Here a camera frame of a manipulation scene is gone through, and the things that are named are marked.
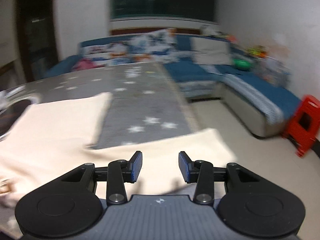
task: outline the patterned throw blanket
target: patterned throw blanket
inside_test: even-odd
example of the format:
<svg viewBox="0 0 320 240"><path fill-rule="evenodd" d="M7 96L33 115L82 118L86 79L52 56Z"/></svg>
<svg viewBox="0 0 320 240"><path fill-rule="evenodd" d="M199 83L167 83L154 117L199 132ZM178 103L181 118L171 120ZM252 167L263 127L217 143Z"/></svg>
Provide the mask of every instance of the patterned throw blanket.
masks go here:
<svg viewBox="0 0 320 240"><path fill-rule="evenodd" d="M224 83L236 90L239 94L248 99L267 118L268 124L277 124L284 121L282 110L260 91L249 85L235 75L226 74Z"/></svg>

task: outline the brown wooden door frame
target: brown wooden door frame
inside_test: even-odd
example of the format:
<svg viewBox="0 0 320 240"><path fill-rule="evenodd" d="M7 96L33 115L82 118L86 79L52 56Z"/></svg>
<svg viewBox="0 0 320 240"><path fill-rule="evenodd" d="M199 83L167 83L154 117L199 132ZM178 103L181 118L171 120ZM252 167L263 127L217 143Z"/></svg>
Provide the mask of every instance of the brown wooden door frame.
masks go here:
<svg viewBox="0 0 320 240"><path fill-rule="evenodd" d="M49 22L51 23L49 26L49 39L51 44L54 46L54 54L56 58L56 63L58 62L58 53L57 53L57 45L55 40L55 33L54 33L54 23L53 23L53 0L46 0L47 4L49 3L49 6L46 9L46 14L48 15ZM30 13L30 11L34 10L34 14L39 13L37 11L38 5L41 7L41 1L33 1L34 8L28 7L27 12L26 9L26 0L16 0L16 27L17 27L17 38L18 38L18 44L19 44L19 52L20 52L20 59L23 67L23 71L26 77L27 82L34 81L32 68L31 68L31 61L29 57L29 51L28 51L28 38L25 34L25 23L27 21L27 13Z"/></svg>

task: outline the floor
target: floor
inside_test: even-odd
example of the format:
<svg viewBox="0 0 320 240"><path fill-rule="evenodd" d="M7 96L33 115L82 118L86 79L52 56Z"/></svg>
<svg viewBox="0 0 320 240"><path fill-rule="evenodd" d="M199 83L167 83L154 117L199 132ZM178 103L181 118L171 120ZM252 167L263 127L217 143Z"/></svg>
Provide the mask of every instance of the floor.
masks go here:
<svg viewBox="0 0 320 240"><path fill-rule="evenodd" d="M306 207L298 236L318 240L320 227L320 159L310 151L304 158L281 137L254 138L220 100L191 104L201 128L216 128L237 156L237 163L297 195Z"/></svg>

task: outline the red object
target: red object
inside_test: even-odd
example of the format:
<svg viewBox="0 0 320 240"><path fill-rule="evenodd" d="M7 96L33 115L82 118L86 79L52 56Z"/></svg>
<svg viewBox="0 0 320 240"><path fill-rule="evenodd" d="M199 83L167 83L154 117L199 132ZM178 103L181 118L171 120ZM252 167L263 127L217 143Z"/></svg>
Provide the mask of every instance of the red object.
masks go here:
<svg viewBox="0 0 320 240"><path fill-rule="evenodd" d="M320 127L320 101L311 95L306 95L296 113L289 121L282 137L289 135L299 144L297 155L303 157L316 141Z"/></svg>

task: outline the red plastic stool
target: red plastic stool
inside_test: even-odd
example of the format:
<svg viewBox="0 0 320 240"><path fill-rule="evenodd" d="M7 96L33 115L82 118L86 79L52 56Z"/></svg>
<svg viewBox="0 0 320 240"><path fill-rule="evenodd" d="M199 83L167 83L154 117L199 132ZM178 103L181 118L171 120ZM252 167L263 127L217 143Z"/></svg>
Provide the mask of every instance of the red plastic stool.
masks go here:
<svg viewBox="0 0 320 240"><path fill-rule="evenodd" d="M292 136L299 144L296 154L303 157L315 143L319 127L320 101L311 95L306 95L289 121L282 137Z"/></svg>

